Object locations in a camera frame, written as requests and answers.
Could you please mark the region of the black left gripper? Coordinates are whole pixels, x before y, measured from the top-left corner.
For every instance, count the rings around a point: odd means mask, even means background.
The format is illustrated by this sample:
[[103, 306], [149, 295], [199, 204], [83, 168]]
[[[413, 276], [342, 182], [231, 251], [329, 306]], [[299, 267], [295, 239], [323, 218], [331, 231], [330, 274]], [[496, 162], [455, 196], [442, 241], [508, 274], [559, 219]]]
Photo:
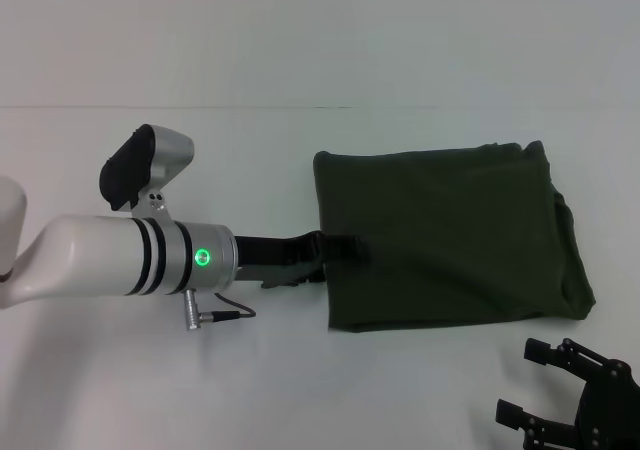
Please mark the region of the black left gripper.
[[325, 281], [324, 260], [362, 260], [363, 246], [352, 235], [319, 231], [292, 238], [236, 236], [236, 281], [260, 282], [263, 289]]

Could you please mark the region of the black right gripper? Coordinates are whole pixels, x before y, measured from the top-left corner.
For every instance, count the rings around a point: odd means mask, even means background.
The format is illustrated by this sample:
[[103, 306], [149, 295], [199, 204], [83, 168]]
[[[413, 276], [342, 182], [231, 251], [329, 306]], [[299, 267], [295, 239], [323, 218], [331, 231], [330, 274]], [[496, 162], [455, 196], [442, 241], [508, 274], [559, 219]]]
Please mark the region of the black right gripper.
[[498, 400], [496, 422], [523, 430], [524, 450], [640, 450], [640, 385], [627, 363], [607, 359], [568, 338], [557, 347], [529, 338], [524, 358], [586, 382], [572, 425]]

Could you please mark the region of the dark green t-shirt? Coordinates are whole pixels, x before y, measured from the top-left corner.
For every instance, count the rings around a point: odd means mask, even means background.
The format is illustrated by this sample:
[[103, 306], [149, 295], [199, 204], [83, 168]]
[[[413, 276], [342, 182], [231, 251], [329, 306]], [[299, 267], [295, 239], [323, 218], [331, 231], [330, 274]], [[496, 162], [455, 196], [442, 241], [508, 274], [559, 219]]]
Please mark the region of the dark green t-shirt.
[[364, 262], [326, 267], [329, 326], [365, 332], [585, 319], [596, 299], [545, 148], [320, 152], [320, 226]]

